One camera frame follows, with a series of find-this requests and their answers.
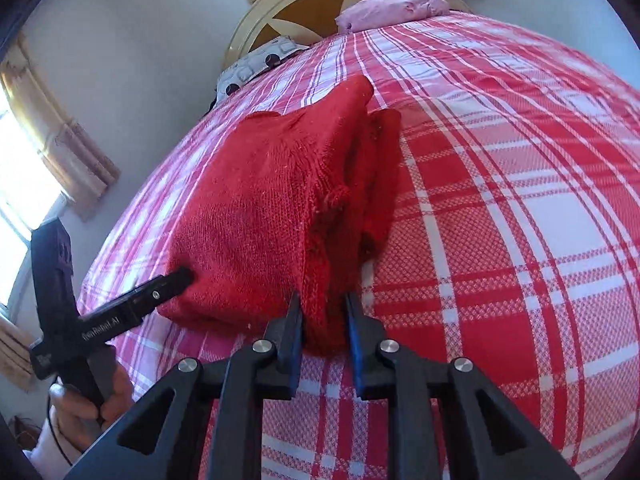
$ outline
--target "pillow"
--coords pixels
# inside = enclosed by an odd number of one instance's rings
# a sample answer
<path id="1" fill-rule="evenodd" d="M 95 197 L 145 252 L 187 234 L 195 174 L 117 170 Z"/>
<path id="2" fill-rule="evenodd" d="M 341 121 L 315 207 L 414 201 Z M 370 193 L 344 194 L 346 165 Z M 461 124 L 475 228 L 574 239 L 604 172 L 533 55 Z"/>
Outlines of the pillow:
<path id="1" fill-rule="evenodd" d="M 278 36 L 274 40 L 249 52 L 227 68 L 218 78 L 216 103 L 220 104 L 233 92 L 237 92 L 251 79 L 276 68 L 285 59 L 308 46 L 297 44 L 289 36 Z"/>
<path id="2" fill-rule="evenodd" d="M 370 28 L 425 20 L 449 14 L 446 0 L 360 0 L 335 19 L 338 32 L 360 32 Z"/>

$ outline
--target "finger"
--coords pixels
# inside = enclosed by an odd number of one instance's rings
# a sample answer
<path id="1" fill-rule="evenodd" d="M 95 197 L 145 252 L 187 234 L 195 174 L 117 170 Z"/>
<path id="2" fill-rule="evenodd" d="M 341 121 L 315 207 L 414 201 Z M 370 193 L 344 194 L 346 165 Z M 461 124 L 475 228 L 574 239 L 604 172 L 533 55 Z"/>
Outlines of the finger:
<path id="1" fill-rule="evenodd" d="M 82 420 L 76 416 L 69 415 L 67 412 L 58 411 L 55 406 L 52 407 L 51 413 L 53 424 L 58 427 L 58 431 L 62 436 L 76 449 L 84 451 L 94 443 L 94 439 L 82 424 Z"/>
<path id="2" fill-rule="evenodd" d="M 79 418 L 95 420 L 98 417 L 98 408 L 89 400 L 61 384 L 54 383 L 49 388 L 51 403 L 58 412 L 68 413 Z"/>
<path id="3" fill-rule="evenodd" d="M 111 396 L 102 405 L 100 414 L 105 421 L 113 422 L 131 406 L 133 406 L 133 399 L 130 396 Z"/>
<path id="4" fill-rule="evenodd" d="M 133 394 L 133 384 L 124 367 L 118 363 L 113 373 L 113 394 L 130 397 Z"/>
<path id="5" fill-rule="evenodd" d="M 133 404 L 134 404 L 134 402 L 133 402 L 133 401 L 131 401 L 131 402 L 130 402 L 130 406 L 129 406 L 129 408 L 130 408 Z M 103 424 L 102 424 L 102 431 L 103 431 L 103 432 L 107 431 L 107 430 L 108 430 L 108 429 L 109 429 L 113 424 L 115 424 L 115 423 L 117 422 L 117 420 L 119 420 L 119 418 L 120 418 L 123 414 L 124 414 L 124 412 L 123 412 L 123 413 L 121 413 L 120 415 L 116 416 L 115 418 L 110 418 L 109 420 L 106 420 L 106 419 L 105 419 L 105 421 L 104 421 L 104 422 L 103 422 Z"/>

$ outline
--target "mattress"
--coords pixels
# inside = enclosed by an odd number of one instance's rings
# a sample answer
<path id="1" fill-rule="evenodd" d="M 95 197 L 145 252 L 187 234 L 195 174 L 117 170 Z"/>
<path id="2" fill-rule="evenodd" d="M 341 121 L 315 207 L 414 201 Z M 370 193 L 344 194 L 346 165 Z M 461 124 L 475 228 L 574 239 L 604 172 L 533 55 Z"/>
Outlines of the mattress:
<path id="1" fill-rule="evenodd" d="M 454 12 L 334 36 L 250 82 L 149 177 L 79 306 L 165 271 L 185 204 L 242 117 L 311 104 L 355 73 L 375 87 L 371 110 L 402 114 L 394 222 L 362 268 L 366 313 L 421 356 L 472 359 L 583 478 L 604 478 L 639 424 L 640 94 L 513 25 Z M 181 358 L 245 342 L 154 313 L 115 345 L 139 397 Z M 266 402 L 262 445 L 264 478 L 383 479 L 386 405 L 354 396 L 345 356 L 305 355 L 295 399 Z"/>

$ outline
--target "white wall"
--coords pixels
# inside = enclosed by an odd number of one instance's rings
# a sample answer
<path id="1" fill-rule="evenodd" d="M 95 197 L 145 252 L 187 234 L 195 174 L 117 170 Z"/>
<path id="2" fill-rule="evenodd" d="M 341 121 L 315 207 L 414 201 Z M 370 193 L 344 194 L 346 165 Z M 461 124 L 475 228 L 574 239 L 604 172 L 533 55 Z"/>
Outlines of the white wall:
<path id="1" fill-rule="evenodd" d="M 62 222 L 71 236 L 74 288 L 153 171 L 209 108 L 226 45 L 245 0 L 43 0 L 24 26 L 36 70 L 122 170 L 97 215 Z M 39 335 L 33 283 L 17 324 Z M 0 376 L 0 412 L 40 423 L 45 383 L 24 394 Z"/>
<path id="2" fill-rule="evenodd" d="M 640 89 L 640 50 L 607 0 L 465 0 L 478 14 L 583 51 Z"/>

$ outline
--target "headboard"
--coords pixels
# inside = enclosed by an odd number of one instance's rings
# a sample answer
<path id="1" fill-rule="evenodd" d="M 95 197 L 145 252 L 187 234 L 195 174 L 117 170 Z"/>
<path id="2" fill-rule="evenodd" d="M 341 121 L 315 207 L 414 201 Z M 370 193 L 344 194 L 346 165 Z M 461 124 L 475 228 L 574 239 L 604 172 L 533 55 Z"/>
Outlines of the headboard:
<path id="1" fill-rule="evenodd" d="M 290 36 L 310 45 L 338 32 L 341 10 L 360 0 L 257 0 L 236 27 L 223 69 L 276 38 Z M 462 0 L 447 0 L 451 9 L 470 12 Z"/>

